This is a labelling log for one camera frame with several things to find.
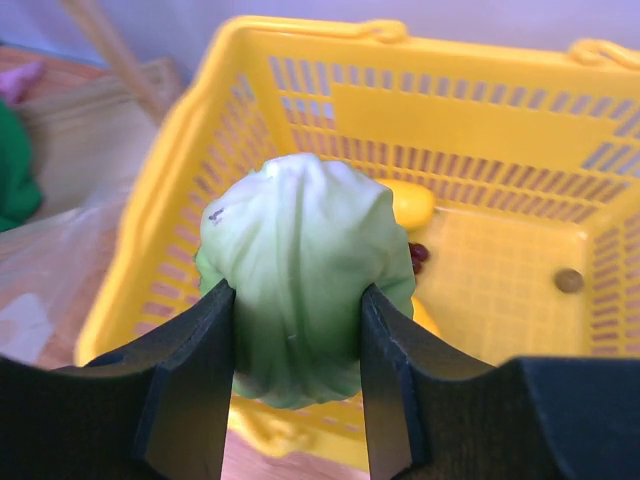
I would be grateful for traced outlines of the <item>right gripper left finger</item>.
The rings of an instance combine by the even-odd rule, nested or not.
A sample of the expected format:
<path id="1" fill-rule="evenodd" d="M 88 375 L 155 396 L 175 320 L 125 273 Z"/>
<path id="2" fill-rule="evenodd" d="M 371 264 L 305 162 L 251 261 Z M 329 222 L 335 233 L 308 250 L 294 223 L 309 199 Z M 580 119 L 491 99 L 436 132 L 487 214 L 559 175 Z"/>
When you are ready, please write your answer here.
<path id="1" fill-rule="evenodd" d="M 219 283 L 82 367 L 1 361 L 5 479 L 217 479 L 234 370 L 235 293 Z"/>

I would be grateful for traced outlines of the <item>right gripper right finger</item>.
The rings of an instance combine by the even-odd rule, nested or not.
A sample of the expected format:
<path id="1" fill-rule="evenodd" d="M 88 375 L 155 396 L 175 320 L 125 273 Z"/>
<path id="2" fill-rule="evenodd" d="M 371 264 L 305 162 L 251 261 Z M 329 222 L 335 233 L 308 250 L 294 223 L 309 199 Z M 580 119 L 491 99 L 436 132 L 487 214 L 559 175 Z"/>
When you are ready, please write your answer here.
<path id="1" fill-rule="evenodd" d="M 491 366 L 361 300 L 360 371 L 374 479 L 635 479 L 639 364 L 517 357 Z"/>

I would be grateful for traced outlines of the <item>clear zip top bag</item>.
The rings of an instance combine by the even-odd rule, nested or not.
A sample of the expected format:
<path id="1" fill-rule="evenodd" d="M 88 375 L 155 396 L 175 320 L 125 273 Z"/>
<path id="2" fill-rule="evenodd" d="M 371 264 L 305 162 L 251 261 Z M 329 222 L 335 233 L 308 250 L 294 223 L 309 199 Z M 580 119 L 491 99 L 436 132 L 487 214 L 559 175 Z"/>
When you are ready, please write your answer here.
<path id="1" fill-rule="evenodd" d="M 69 210 L 1 234 L 1 353 L 57 368 L 112 260 L 121 200 Z"/>

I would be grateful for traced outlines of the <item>green cabbage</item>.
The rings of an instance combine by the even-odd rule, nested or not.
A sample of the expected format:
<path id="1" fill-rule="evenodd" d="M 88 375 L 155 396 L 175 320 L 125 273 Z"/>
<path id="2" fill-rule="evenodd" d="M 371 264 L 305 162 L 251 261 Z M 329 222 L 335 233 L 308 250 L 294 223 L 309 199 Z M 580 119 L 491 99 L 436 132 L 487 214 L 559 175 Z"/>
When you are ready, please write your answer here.
<path id="1" fill-rule="evenodd" d="M 203 211 L 199 289 L 235 291 L 237 395 L 300 409 L 356 395 L 360 304 L 378 287 L 411 315 L 416 281 L 392 193 L 340 161 L 267 161 Z"/>

